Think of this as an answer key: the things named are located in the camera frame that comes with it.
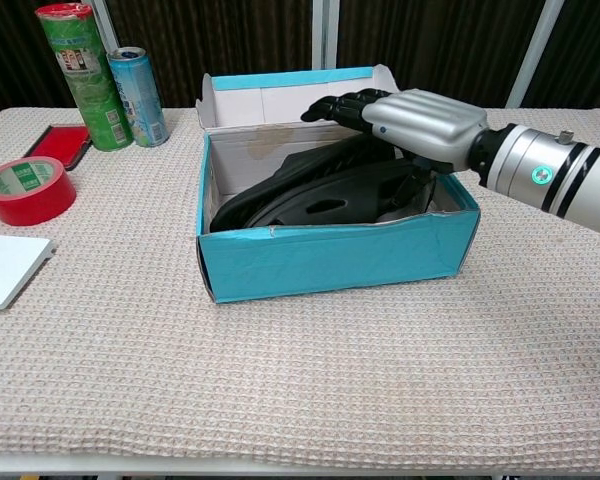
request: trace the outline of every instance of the green can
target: green can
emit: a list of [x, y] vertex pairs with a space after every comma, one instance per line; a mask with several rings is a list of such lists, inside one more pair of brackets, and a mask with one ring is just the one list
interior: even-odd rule
[[133, 137], [89, 5], [58, 3], [36, 10], [93, 145], [117, 150]]

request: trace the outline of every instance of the shoebox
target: shoebox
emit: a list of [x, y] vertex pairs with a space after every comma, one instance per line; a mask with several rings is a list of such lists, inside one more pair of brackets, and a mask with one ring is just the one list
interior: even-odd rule
[[210, 233], [218, 208], [271, 176], [291, 153], [357, 134], [300, 115], [326, 95], [398, 91], [383, 65], [263, 75], [205, 75], [196, 102], [205, 130], [197, 254], [217, 303], [368, 287], [457, 274], [480, 219], [453, 175], [427, 213], [384, 223], [268, 226]]

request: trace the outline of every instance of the dark curtain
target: dark curtain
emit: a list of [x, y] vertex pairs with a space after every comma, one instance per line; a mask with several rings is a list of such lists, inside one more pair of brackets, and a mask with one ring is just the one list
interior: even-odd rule
[[164, 106], [202, 76], [311, 69], [311, 0], [108, 0], [121, 46], [147, 50]]
[[522, 103], [600, 107], [600, 0], [567, 0]]
[[341, 0], [338, 66], [382, 63], [400, 89], [504, 107], [543, 4]]
[[52, 0], [0, 0], [0, 110], [73, 107], [58, 63], [34, 14]]

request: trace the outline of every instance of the beige tablecloth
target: beige tablecloth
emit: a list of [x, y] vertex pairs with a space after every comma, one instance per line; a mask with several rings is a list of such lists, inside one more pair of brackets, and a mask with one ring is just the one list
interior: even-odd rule
[[[600, 110], [492, 110], [600, 146]], [[600, 471], [600, 235], [459, 177], [483, 210], [455, 278], [214, 305], [194, 248], [202, 131], [91, 149], [51, 259], [0, 312], [0, 452]], [[0, 113], [0, 164], [75, 110]]]

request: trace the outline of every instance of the packing tape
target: packing tape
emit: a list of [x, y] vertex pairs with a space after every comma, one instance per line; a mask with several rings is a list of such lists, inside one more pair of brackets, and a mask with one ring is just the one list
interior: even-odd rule
[[51, 157], [25, 157], [0, 166], [0, 220], [36, 225], [73, 204], [76, 190], [64, 166]]

